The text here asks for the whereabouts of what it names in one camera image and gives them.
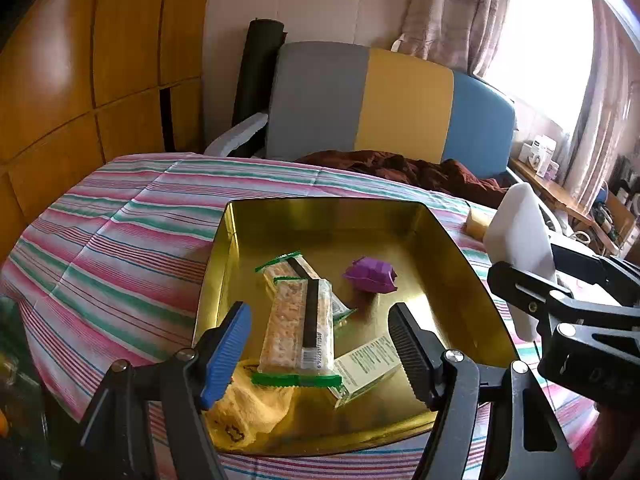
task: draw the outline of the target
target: barcode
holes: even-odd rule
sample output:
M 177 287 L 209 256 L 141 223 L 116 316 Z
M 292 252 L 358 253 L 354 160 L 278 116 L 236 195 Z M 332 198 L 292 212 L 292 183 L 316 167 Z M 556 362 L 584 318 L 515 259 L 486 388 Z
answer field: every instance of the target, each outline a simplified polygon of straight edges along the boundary
M 302 368 L 321 368 L 319 348 L 302 349 Z

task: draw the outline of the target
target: brown blanket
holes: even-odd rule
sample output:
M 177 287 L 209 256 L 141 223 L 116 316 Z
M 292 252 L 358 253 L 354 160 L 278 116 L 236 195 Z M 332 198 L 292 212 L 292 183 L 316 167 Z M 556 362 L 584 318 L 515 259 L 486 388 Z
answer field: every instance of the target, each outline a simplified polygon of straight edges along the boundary
M 429 191 L 441 191 L 493 208 L 500 205 L 507 192 L 507 188 L 500 187 L 494 178 L 476 178 L 452 158 L 432 164 L 389 152 L 327 150 L 303 156 L 296 162 L 378 176 Z

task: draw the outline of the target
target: wooden desk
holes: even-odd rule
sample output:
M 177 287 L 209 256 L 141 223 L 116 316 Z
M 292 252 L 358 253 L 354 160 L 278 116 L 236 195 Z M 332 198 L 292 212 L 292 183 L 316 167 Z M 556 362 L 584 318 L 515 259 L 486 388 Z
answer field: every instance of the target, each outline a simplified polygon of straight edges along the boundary
M 589 227 L 596 225 L 596 222 L 589 214 L 589 211 L 578 204 L 575 198 L 571 197 L 564 187 L 537 176 L 536 172 L 533 171 L 529 165 L 520 162 L 517 158 L 510 159 L 509 165 L 512 170 L 517 171 L 526 178 L 533 189 L 539 191 L 547 202 L 550 202 L 551 209 L 561 209 L 566 211 L 569 216 L 578 219 Z
M 575 198 L 571 197 L 564 187 L 537 176 L 536 172 L 533 171 L 528 164 L 520 162 L 517 158 L 511 158 L 509 165 L 512 170 L 517 171 L 526 178 L 534 190 L 540 192 L 540 195 L 545 198 L 545 201 L 550 203 L 549 207 L 551 209 L 561 209 L 566 211 L 569 216 L 578 219 L 580 221 L 577 227 L 578 230 L 587 230 L 589 227 L 593 228 L 598 239 L 609 253 L 618 254 L 620 252 L 620 248 L 613 243 L 602 228 L 596 224 L 589 212 L 578 204 Z

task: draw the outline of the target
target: blue headboard panel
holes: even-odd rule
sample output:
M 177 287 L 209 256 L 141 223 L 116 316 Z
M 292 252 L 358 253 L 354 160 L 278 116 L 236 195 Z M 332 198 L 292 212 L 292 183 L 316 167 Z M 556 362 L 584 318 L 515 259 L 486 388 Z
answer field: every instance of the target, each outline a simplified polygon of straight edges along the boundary
M 453 103 L 442 160 L 455 158 L 476 177 L 507 167 L 515 125 L 513 104 L 500 92 L 453 71 Z

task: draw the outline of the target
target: white foam object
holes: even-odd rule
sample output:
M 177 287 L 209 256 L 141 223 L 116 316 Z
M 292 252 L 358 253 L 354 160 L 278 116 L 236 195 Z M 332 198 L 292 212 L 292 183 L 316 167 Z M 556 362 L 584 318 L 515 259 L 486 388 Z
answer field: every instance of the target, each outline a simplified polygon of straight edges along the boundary
M 492 264 L 507 262 L 557 283 L 556 266 L 536 195 L 527 182 L 511 186 L 484 234 Z M 508 304 L 516 334 L 523 341 L 537 337 L 538 320 Z

